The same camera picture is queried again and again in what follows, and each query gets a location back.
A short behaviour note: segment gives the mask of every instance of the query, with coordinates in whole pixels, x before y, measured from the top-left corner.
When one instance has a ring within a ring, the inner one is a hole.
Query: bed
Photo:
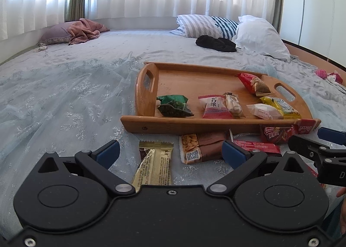
[[[0,232],[5,238],[21,229],[13,210],[16,190],[49,150],[73,156],[117,139],[121,154],[110,171],[127,182],[140,163],[139,140],[174,143],[174,184],[208,186],[232,170],[221,160],[182,164],[175,135],[125,132],[120,117],[135,114],[134,84],[144,61],[266,73],[293,87],[313,117],[322,120],[322,126],[345,130],[344,94],[316,76],[314,65],[297,58],[280,61],[244,49],[218,52],[196,46],[194,38],[166,30],[112,30],[84,44],[56,44],[38,53],[29,51],[0,66]],[[310,135],[318,140],[315,133]],[[281,146],[281,152],[286,150],[287,146]],[[326,188],[329,212],[340,201],[335,198],[337,190]]]

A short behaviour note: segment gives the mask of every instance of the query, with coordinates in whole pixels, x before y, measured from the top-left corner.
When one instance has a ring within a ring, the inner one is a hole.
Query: blue gripper pad
[[[328,142],[333,142],[338,145],[345,145],[346,144],[346,133],[329,129],[326,127],[321,127],[317,135],[320,139],[328,141]]]
[[[246,156],[226,141],[223,142],[221,150],[222,158],[227,164],[231,165],[233,170],[246,161]]]
[[[118,141],[115,141],[111,145],[103,149],[100,153],[98,153],[95,161],[108,169],[119,158],[119,155],[120,145]]]

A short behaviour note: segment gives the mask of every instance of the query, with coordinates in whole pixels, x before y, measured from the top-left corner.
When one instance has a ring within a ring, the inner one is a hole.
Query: teal striped fabric
[[[176,22],[179,27],[171,33],[184,37],[198,38],[208,35],[214,38],[226,38],[232,40],[235,36],[238,22],[221,17],[204,15],[178,15]]]

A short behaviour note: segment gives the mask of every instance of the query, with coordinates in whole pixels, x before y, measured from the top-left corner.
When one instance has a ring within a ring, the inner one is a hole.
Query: pink blanket
[[[89,39],[98,38],[101,32],[108,32],[109,29],[98,22],[80,18],[79,21],[70,25],[67,31],[72,36],[69,43],[71,45],[85,43]]]

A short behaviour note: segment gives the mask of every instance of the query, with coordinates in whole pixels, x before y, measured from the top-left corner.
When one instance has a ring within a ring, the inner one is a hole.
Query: screw
[[[317,247],[320,244],[320,241],[317,238],[313,238],[309,241],[309,247]]]
[[[227,187],[223,184],[214,184],[210,186],[212,192],[224,192],[227,190]]]
[[[177,191],[175,191],[175,190],[169,190],[169,191],[167,191],[167,194],[169,194],[169,195],[176,195],[176,194],[177,194]]]
[[[132,190],[132,186],[130,184],[119,184],[115,186],[115,190],[117,192],[129,192]]]
[[[34,247],[34,246],[36,246],[36,241],[32,238],[26,238],[24,240],[24,244],[28,247]]]

